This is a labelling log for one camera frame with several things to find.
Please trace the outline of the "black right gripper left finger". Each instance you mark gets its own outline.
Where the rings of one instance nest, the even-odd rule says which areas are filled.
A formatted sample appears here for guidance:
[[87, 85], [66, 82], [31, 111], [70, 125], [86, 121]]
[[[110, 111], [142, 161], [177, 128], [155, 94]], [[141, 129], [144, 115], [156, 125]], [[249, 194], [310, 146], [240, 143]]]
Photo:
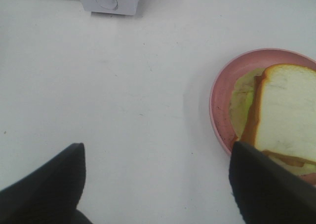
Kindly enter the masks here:
[[0, 192], [2, 224], [89, 224], [77, 209], [86, 179], [82, 143], [69, 145]]

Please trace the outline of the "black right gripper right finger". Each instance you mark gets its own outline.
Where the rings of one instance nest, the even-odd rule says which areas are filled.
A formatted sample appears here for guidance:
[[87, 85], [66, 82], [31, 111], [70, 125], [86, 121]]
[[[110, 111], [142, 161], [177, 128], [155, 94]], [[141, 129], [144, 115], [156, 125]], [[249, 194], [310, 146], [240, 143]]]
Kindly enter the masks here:
[[233, 145], [229, 181], [247, 224], [316, 222], [316, 188], [247, 143]]

